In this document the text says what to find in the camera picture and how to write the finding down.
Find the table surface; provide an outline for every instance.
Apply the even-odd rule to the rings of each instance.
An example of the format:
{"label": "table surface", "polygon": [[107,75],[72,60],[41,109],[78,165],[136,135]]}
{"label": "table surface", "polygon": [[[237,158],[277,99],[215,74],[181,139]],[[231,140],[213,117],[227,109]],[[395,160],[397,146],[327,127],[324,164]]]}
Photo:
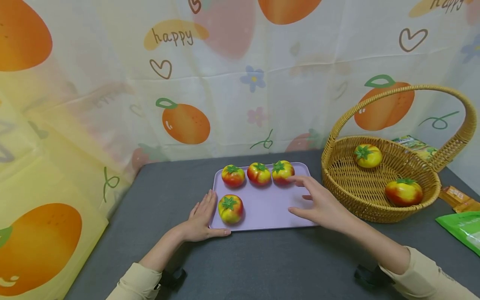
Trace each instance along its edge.
{"label": "table surface", "polygon": [[[165,232],[188,217],[225,165],[299,161],[320,181],[320,157],[317,150],[145,166],[66,299],[105,299],[132,262],[139,261]],[[443,185],[453,185],[480,199],[450,170],[443,170],[440,179]],[[479,257],[434,220],[451,213],[450,206],[439,199],[399,223],[372,225],[397,242],[417,248],[480,296]],[[182,266],[188,276],[178,292],[161,289],[157,299],[403,299],[392,288],[368,291],[358,285],[353,277],[358,264],[375,266],[360,246],[324,228],[235,232],[224,239],[184,244],[167,269]]]}

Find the beige sleeve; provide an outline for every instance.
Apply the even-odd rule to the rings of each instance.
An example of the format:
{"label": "beige sleeve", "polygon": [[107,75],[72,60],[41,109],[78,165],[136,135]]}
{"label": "beige sleeve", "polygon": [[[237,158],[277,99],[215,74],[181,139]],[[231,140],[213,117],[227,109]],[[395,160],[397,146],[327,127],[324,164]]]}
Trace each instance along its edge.
{"label": "beige sleeve", "polygon": [[153,300],[162,274],[133,263],[107,300]]}
{"label": "beige sleeve", "polygon": [[410,300],[479,300],[468,289],[445,274],[437,264],[417,249],[406,247],[410,251],[408,270],[397,275],[382,266],[380,268],[394,281],[394,287]]}

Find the woven basket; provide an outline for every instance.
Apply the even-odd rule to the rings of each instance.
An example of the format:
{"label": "woven basket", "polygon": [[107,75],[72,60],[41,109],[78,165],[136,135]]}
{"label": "woven basket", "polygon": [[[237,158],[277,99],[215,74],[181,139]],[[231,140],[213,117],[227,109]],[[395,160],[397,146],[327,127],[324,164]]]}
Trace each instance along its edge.
{"label": "woven basket", "polygon": [[[429,161],[407,147],[372,136],[348,136],[337,139],[338,134],[353,115],[383,97],[415,91],[440,91],[458,98],[465,106],[465,120],[457,133]],[[477,117],[472,103],[460,92],[438,85],[415,85],[390,90],[358,103],[335,124],[322,154],[323,183],[353,214],[367,221],[395,223],[432,204],[440,192],[437,172],[442,170],[473,137]],[[373,144],[383,154],[381,164],[373,169],[357,165],[353,152],[360,144]],[[387,183],[398,178],[412,178],[423,189],[418,205],[396,207],[385,196]]]}

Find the snack package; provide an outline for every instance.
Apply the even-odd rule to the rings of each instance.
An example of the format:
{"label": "snack package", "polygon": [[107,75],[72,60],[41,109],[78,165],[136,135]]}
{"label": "snack package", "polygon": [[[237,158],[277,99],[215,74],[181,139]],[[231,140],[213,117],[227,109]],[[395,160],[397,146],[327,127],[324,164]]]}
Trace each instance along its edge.
{"label": "snack package", "polygon": [[450,204],[457,213],[480,211],[480,203],[453,186],[444,187],[438,197]]}
{"label": "snack package", "polygon": [[392,141],[406,146],[413,152],[417,152],[425,160],[429,160],[438,151],[437,148],[425,144],[411,135],[402,136]]}
{"label": "snack package", "polygon": [[480,256],[480,212],[466,212],[435,219],[457,240]]}

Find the lavender plastic tray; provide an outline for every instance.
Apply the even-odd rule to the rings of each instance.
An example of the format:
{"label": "lavender plastic tray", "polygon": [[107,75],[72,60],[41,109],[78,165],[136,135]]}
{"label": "lavender plastic tray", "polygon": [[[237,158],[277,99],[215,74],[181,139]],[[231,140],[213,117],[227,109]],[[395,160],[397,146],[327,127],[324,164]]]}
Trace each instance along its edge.
{"label": "lavender plastic tray", "polygon": [[[270,172],[273,165],[266,165]],[[292,163],[295,175],[310,176],[308,167],[300,162]],[[237,195],[243,202],[243,219],[234,225],[223,223],[218,208],[210,223],[210,228],[229,228],[232,231],[262,230],[275,228],[294,228],[315,226],[313,222],[299,218],[288,211],[290,206],[310,208],[312,202],[302,198],[309,194],[304,187],[295,184],[277,186],[273,182],[264,187],[254,186],[247,177],[248,167],[241,167],[245,171],[245,183],[239,188],[229,188],[222,180],[222,170],[215,174],[213,190],[218,200],[228,194]]]}

